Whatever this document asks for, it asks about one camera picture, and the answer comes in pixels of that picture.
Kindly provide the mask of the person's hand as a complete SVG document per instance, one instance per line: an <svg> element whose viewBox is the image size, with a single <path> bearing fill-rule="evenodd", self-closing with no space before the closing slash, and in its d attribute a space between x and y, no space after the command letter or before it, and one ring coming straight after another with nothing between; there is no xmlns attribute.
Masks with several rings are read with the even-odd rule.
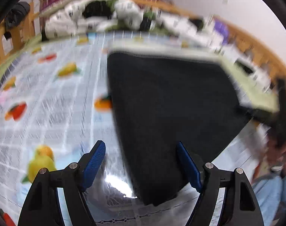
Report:
<svg viewBox="0 0 286 226"><path fill-rule="evenodd" d="M271 131L268 131L267 135L267 161L270 166L276 165L278 162L282 162L283 168L281 174L282 176L286 176L286 143L284 143L281 147L277 147L275 134Z"/></svg>

